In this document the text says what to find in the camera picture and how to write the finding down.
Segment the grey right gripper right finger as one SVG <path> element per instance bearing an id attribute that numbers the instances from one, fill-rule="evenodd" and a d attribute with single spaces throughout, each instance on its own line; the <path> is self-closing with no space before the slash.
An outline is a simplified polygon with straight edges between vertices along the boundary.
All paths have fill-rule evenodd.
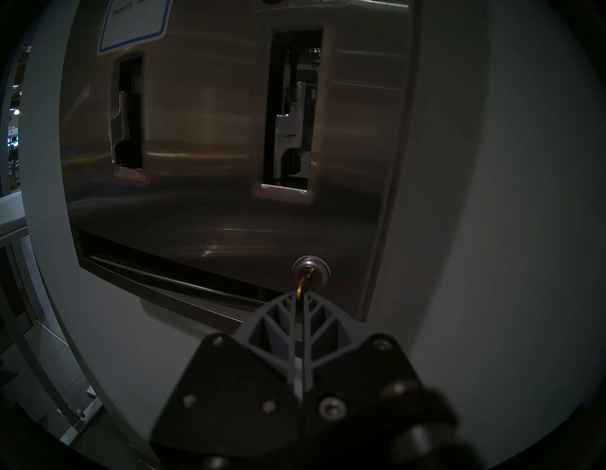
<path id="1" fill-rule="evenodd" d="M 420 446 L 420 379 L 395 338 L 302 295 L 302 446 Z"/>

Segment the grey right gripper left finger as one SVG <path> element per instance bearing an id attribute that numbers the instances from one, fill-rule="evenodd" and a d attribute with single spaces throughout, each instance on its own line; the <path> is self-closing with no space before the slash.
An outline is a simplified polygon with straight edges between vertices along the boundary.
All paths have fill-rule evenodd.
<path id="1" fill-rule="evenodd" d="M 233 335 L 206 336 L 150 436 L 156 454 L 262 456 L 300 437 L 296 293 L 264 304 Z"/>

